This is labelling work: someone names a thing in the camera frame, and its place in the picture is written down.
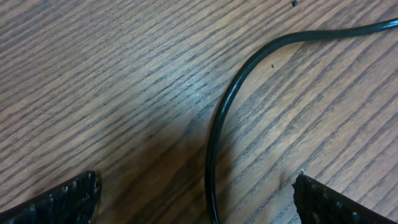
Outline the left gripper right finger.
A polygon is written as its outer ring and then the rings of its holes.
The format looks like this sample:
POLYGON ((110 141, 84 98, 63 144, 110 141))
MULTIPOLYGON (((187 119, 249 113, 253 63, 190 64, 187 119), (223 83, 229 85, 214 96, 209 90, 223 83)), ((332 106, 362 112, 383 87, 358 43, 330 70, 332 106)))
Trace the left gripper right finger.
POLYGON ((303 172, 292 187, 302 224, 397 224, 303 172))

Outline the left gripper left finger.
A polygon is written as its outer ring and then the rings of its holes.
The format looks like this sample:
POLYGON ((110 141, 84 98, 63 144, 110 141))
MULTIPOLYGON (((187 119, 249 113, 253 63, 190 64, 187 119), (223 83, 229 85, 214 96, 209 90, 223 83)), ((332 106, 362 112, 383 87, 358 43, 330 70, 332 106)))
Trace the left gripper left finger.
POLYGON ((1 212, 2 224, 94 223, 100 204, 100 179, 88 170, 1 212))

